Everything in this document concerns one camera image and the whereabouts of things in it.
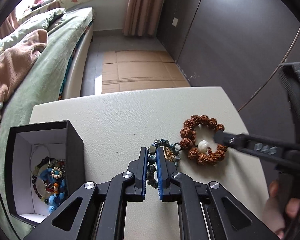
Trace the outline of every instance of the open box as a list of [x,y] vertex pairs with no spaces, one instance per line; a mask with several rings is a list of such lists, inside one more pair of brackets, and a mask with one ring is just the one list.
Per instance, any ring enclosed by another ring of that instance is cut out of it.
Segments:
[[5,156],[8,209],[11,216],[33,226],[41,223],[50,213],[49,206],[35,193],[31,171],[49,155],[65,160],[66,193],[69,197],[86,182],[83,141],[70,121],[10,128]]

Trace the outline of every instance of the curtain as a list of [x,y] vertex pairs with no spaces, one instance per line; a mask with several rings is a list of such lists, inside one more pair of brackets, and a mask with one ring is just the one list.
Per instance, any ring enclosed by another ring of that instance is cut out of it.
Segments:
[[123,34],[154,35],[163,0],[129,0]]
[[14,9],[11,14],[5,19],[3,24],[0,27],[0,39],[5,36],[10,35],[19,27],[17,18],[16,18],[16,9]]

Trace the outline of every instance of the light switch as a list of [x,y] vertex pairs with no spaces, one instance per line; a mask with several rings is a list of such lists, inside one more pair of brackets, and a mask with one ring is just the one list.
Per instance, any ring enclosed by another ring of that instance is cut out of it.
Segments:
[[172,25],[177,27],[177,24],[178,24],[178,19],[177,18],[173,18],[173,21],[172,21]]

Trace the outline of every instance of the metal pivot bolt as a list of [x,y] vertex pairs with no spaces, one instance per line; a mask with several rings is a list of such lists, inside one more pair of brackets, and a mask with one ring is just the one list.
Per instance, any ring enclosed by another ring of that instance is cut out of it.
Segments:
[[172,173],[172,177],[180,178],[181,177],[181,172],[175,171],[174,173]]
[[88,181],[88,182],[86,182],[86,184],[84,184],[84,187],[87,189],[91,189],[94,187],[94,182]]
[[124,173],[122,173],[122,176],[124,178],[131,178],[133,175],[133,173],[131,171],[125,171]]
[[220,187],[220,184],[219,184],[218,182],[216,182],[216,181],[210,182],[209,185],[210,185],[210,187],[212,187],[212,188],[214,188],[214,189],[217,189],[217,188]]

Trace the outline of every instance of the brown blanket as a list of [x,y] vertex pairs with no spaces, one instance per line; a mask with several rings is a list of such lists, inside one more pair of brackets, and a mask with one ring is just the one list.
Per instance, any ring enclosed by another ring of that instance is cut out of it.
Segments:
[[48,42],[46,30],[36,30],[0,55],[0,102],[6,102],[28,74]]

